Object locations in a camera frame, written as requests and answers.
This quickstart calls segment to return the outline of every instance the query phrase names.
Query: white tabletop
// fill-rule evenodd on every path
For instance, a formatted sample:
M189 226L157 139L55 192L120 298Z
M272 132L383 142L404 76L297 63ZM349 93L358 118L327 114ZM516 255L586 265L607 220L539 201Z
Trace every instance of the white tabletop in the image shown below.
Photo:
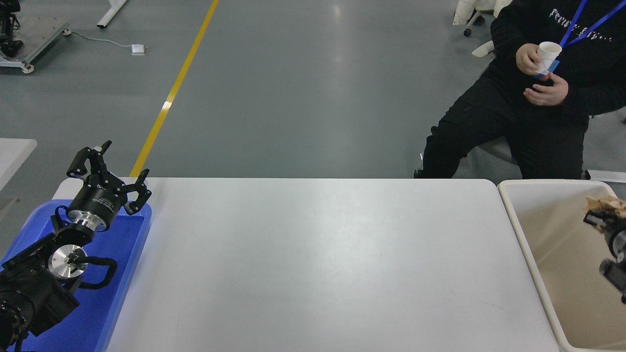
M0 190L37 146L32 139L0 138Z
M489 181L148 186L152 228L109 352L558 351Z

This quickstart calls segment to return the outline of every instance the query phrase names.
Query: person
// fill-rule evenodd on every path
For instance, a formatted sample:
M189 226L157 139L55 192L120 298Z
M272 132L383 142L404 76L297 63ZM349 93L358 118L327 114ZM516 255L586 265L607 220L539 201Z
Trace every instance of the person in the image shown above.
M450 178L472 148L504 135L524 179L580 179L589 116L626 105L625 6L513 0L491 25L495 59L431 129L414 177ZM541 81L544 41L563 49Z

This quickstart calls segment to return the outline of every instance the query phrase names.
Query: hand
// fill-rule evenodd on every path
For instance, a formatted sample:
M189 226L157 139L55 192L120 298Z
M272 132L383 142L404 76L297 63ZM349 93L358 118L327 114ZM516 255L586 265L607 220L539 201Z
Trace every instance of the hand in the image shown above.
M537 44L528 43L522 45L515 54L517 68L529 76L535 76L536 71L540 68L537 64L541 63L541 58L537 54L537 50L539 50Z
M561 105L570 91L570 85L563 78L550 73L548 76L554 84L551 87L533 85L533 89L526 88L524 96L533 105L557 106Z

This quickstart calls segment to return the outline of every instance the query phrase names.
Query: black pants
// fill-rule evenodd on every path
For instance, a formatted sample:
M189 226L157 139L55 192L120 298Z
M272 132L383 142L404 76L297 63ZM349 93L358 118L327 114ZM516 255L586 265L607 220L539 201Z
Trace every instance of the black pants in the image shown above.
M502 135L524 179L580 179L587 116L563 116L560 107L540 107L505 83L482 76L426 139L421 177L450 178L461 158Z

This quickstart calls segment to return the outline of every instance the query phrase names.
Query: white paper cup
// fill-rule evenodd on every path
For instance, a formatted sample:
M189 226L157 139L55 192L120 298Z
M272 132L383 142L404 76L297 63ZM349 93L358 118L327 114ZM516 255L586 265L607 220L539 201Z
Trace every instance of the white paper cup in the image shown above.
M538 63L539 70L537 73L541 73L542 75L549 74L549 68L552 66L554 60L556 60L557 56L563 51L563 48L559 44L552 43L551 41L544 41L539 44L539 50L537 50L537 54L541 58L541 63Z

